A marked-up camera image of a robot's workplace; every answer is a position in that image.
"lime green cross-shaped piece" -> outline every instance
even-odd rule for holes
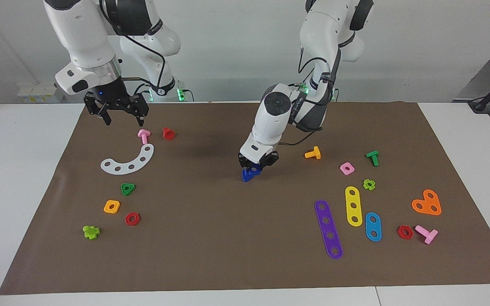
[[[372,191],[376,188],[376,183],[373,180],[366,179],[364,180],[363,186],[366,190]]]
[[[97,235],[100,234],[100,229],[97,227],[89,227],[88,225],[84,226],[82,228],[82,231],[84,232],[84,238],[88,238],[90,240],[95,240],[97,239]]]

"toy bolt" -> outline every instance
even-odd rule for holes
[[[416,231],[418,231],[421,235],[423,235],[426,239],[424,239],[424,242],[426,244],[430,244],[432,240],[434,240],[434,237],[438,234],[437,230],[432,230],[432,231],[427,231],[424,229],[421,225],[416,226]]]
[[[367,158],[372,159],[373,165],[375,167],[379,166],[379,160],[377,159],[378,155],[379,151],[371,151],[370,153],[366,154]]]
[[[150,136],[150,132],[148,130],[140,130],[140,132],[137,134],[137,137],[141,138],[141,141],[144,145],[148,143],[148,141],[146,140],[148,136]]]
[[[306,159],[310,159],[312,157],[315,157],[316,159],[321,159],[321,151],[319,151],[319,147],[314,146],[313,147],[313,151],[307,152],[305,154],[305,158]]]

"green triangular nut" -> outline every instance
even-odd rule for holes
[[[120,190],[124,196],[129,196],[135,189],[135,184],[122,184],[120,186]]]

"red toy nut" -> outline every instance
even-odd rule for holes
[[[175,132],[168,127],[162,129],[162,134],[167,141],[170,141],[173,138],[175,138]]]
[[[126,216],[126,218],[124,218],[124,220],[126,221],[127,225],[134,227],[137,225],[137,223],[139,223],[141,221],[141,217],[140,217],[139,213],[132,212],[132,213],[129,213]]]
[[[402,225],[398,228],[398,235],[400,238],[410,240],[413,237],[413,230],[407,225]]]

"pink t-shaped bolt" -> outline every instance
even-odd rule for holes
[[[432,240],[434,240],[434,237],[438,234],[437,230],[432,230],[432,231],[427,231],[422,227],[421,225],[416,226],[416,231],[418,231],[421,235],[423,235],[426,239],[424,239],[424,242],[426,244],[430,244]]]
[[[148,143],[148,141],[146,140],[148,136],[150,136],[150,132],[148,130],[140,130],[140,132],[137,134],[137,137],[141,138],[143,145],[146,145]]]

